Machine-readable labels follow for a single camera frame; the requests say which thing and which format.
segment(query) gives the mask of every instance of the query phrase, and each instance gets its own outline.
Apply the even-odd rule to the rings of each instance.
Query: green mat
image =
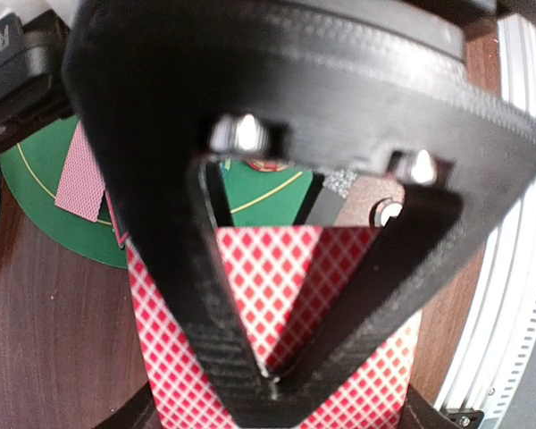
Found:
[[[2,173],[24,213],[46,235],[84,257],[125,268],[125,252],[117,245],[105,202],[97,223],[54,204],[77,123],[75,117],[55,122],[2,154]],[[312,174],[298,169],[257,172],[232,162],[224,179],[235,225],[290,225]]]

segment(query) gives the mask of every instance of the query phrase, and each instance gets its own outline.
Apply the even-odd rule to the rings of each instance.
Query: wooden table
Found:
[[[468,47],[471,79],[498,93],[496,35]],[[397,192],[359,183],[343,222]],[[88,429],[146,381],[127,273],[50,240],[1,184],[0,429]],[[442,384],[472,300],[482,254],[425,308],[412,383]],[[157,427],[155,421],[151,426]]]

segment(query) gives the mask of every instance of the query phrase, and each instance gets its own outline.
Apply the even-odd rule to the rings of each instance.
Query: curved yellow line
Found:
[[[20,152],[21,160],[26,165],[26,168],[28,169],[29,174],[34,178],[34,180],[39,185],[39,187],[41,189],[43,189],[44,192],[47,195],[49,195],[52,199],[55,199],[54,193],[50,189],[48,189],[44,183],[42,183],[42,181],[37,177],[37,175],[32,170],[32,167],[29,166],[28,160],[26,159],[26,156],[24,155],[24,153],[21,150],[20,143],[18,143],[16,146],[18,147],[18,151]],[[107,225],[107,226],[113,226],[111,222],[102,221],[101,219],[97,219],[97,223],[101,223],[102,225]]]
[[[290,177],[288,180],[284,181],[282,184],[280,184],[276,188],[266,192],[264,195],[262,195],[262,196],[260,196],[258,198],[255,198],[252,201],[248,201],[246,204],[243,204],[242,206],[238,206],[236,208],[233,208],[232,210],[230,210],[230,213],[232,215],[234,215],[235,213],[241,212],[242,210],[244,210],[246,208],[249,208],[249,207],[253,206],[254,204],[258,204],[259,202],[264,201],[265,199],[267,199],[267,198],[271,197],[272,195],[274,195],[276,192],[279,192],[282,189],[286,188],[288,185],[290,185],[291,182],[293,182],[295,179],[300,177],[302,174],[304,174],[304,172],[297,172],[295,175]]]

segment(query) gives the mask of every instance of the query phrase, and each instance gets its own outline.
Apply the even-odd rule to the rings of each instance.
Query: red poker chip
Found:
[[[285,164],[271,163],[269,161],[248,161],[247,164],[257,172],[281,172],[288,168]]]

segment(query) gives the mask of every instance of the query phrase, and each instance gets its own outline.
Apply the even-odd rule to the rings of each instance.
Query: wood grain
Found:
[[[88,429],[146,381],[127,272],[49,239],[1,183],[0,429]]]
[[[500,94],[496,32],[467,44],[466,65],[473,84]],[[483,249],[423,310],[411,383],[430,402],[439,394],[463,333],[481,271],[482,253]]]

